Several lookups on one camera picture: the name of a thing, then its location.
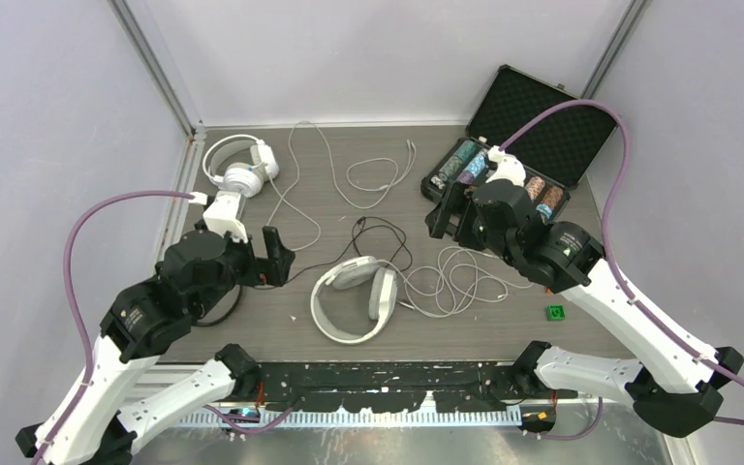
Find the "large white grey headphones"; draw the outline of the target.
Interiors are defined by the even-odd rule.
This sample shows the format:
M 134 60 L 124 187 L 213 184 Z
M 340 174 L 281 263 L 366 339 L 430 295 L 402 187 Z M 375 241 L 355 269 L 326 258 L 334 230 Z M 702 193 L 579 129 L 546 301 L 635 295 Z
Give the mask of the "large white grey headphones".
M 335 265 L 318 279 L 310 294 L 310 313 L 326 338 L 341 345 L 360 345 L 386 327 L 397 295 L 396 271 L 372 256 L 361 256 Z M 360 314 L 372 325 L 366 332 L 352 333 L 341 326 Z

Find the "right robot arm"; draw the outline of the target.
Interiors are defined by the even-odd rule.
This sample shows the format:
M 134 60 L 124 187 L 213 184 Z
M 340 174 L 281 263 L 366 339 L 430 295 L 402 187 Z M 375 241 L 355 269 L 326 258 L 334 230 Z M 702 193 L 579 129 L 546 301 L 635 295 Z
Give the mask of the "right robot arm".
M 617 338 L 632 358 L 606 358 L 532 341 L 511 373 L 517 390 L 593 394 L 632 408 L 649 426 L 684 438 L 714 421 L 728 378 L 704 365 L 740 369 L 743 356 L 684 331 L 660 310 L 649 319 L 616 282 L 603 245 L 580 225 L 545 221 L 527 191 L 508 180 L 472 187 L 456 182 L 426 215 L 433 238 L 487 250 L 531 283 L 578 306 Z

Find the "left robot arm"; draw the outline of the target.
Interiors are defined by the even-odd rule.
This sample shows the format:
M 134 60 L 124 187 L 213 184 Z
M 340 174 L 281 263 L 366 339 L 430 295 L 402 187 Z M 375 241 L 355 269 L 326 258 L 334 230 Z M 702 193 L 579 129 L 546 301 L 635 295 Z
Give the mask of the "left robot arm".
M 295 253 L 278 230 L 263 227 L 267 255 L 228 233 L 187 232 L 156 263 L 152 277 L 123 291 L 103 317 L 91 364 L 43 423 L 15 437 L 34 463 L 127 464 L 134 454 L 179 419 L 230 396 L 250 399 L 260 384 L 258 364 L 228 344 L 184 380 L 132 404 L 128 392 L 170 346 L 189 334 L 238 286 L 282 286 Z

